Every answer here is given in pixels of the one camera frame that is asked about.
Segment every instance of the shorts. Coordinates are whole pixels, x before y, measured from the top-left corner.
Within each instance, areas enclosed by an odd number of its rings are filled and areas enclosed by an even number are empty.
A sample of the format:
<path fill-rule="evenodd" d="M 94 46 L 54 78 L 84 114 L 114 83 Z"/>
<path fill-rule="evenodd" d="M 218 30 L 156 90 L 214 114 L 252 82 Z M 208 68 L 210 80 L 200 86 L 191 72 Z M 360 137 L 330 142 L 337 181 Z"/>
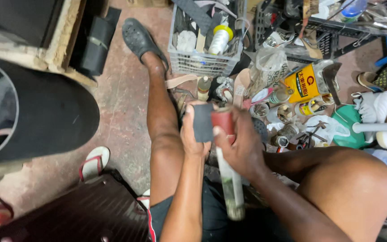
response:
<path fill-rule="evenodd" d="M 152 206 L 148 211 L 149 233 L 158 242 L 163 223 L 173 196 Z M 292 242 L 287 230 L 281 226 L 270 208 L 246 209 L 243 221 L 228 219 L 222 185 L 204 177 L 202 183 L 202 241 L 248 241 L 258 238 L 267 241 Z"/>

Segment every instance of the person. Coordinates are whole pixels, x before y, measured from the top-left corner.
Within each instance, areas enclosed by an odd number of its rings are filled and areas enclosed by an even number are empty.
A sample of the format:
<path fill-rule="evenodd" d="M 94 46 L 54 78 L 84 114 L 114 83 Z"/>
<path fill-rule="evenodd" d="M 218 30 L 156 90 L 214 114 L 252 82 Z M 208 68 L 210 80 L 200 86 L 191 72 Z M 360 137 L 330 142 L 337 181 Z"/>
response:
<path fill-rule="evenodd" d="M 247 111 L 233 108 L 236 141 L 214 127 L 216 145 L 250 181 L 269 209 L 228 220 L 221 191 L 203 176 L 210 143 L 194 137 L 192 103 L 179 131 L 165 86 L 168 64 L 147 30 L 126 19 L 126 45 L 150 77 L 147 126 L 151 139 L 149 229 L 153 241 L 375 241 L 387 217 L 387 166 L 359 150 L 332 146 L 284 153 L 262 151 Z M 277 172 L 299 183 L 296 191 Z"/>

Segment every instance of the white plastic crate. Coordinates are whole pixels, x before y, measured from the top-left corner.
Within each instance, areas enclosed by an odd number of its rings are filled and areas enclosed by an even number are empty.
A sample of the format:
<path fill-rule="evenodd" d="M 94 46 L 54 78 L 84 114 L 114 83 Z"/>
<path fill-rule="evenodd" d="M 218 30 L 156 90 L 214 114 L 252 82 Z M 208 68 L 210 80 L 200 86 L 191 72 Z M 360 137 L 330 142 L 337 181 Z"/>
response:
<path fill-rule="evenodd" d="M 237 4 L 237 16 L 246 18 L 247 0 L 237 0 Z M 195 74 L 197 76 L 227 77 L 232 72 L 232 69 L 234 69 L 235 64 L 240 60 L 241 52 L 243 51 L 242 40 L 234 43 L 232 48 L 236 50 L 236 54 L 232 57 L 176 50 L 172 44 L 176 12 L 177 6 L 174 4 L 168 41 L 168 53 L 170 56 L 172 72 Z M 242 25 L 242 31 L 244 33 L 245 23 L 243 22 Z"/>

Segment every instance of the stained floor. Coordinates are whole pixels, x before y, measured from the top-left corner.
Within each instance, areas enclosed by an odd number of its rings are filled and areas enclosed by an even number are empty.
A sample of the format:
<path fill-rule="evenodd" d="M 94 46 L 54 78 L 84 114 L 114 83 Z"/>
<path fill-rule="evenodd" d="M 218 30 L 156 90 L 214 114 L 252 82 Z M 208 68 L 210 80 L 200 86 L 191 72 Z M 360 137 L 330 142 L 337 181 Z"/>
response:
<path fill-rule="evenodd" d="M 16 216 L 51 201 L 75 186 L 79 182 L 79 165 L 96 146 L 107 146 L 110 149 L 109 167 L 116 168 L 137 194 L 149 188 L 151 142 L 146 126 L 148 73 L 126 47 L 121 26 L 126 18 L 137 18 L 166 53 L 172 6 L 128 8 L 126 0 L 113 0 L 110 5 L 122 9 L 122 13 L 104 73 L 98 78 L 99 87 L 91 90 L 100 107 L 98 131 L 81 148 L 35 158 L 25 163 L 21 171 L 8 174 L 0 181 L 0 197 L 13 206 Z M 341 87 L 339 96 L 343 102 L 352 103 L 350 93 L 367 91 L 357 84 L 355 77 L 361 71 L 376 71 L 374 61 L 382 55 L 381 43 L 376 40 L 339 59 L 343 63 L 338 73 Z"/>

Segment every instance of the yellow spool cap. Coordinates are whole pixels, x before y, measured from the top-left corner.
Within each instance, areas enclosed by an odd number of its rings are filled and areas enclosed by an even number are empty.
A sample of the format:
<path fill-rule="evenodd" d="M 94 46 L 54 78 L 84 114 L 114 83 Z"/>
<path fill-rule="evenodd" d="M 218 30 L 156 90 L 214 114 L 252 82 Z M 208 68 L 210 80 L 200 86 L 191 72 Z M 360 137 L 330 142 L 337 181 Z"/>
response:
<path fill-rule="evenodd" d="M 218 26 L 216 26 L 216 28 L 213 29 L 213 35 L 215 35 L 218 30 L 225 30 L 225 31 L 227 31 L 228 34 L 229 34 L 229 41 L 231 41 L 232 37 L 234 37 L 234 33 L 232 32 L 232 29 L 229 28 L 228 26 L 225 26 L 225 25 L 218 25 Z"/>

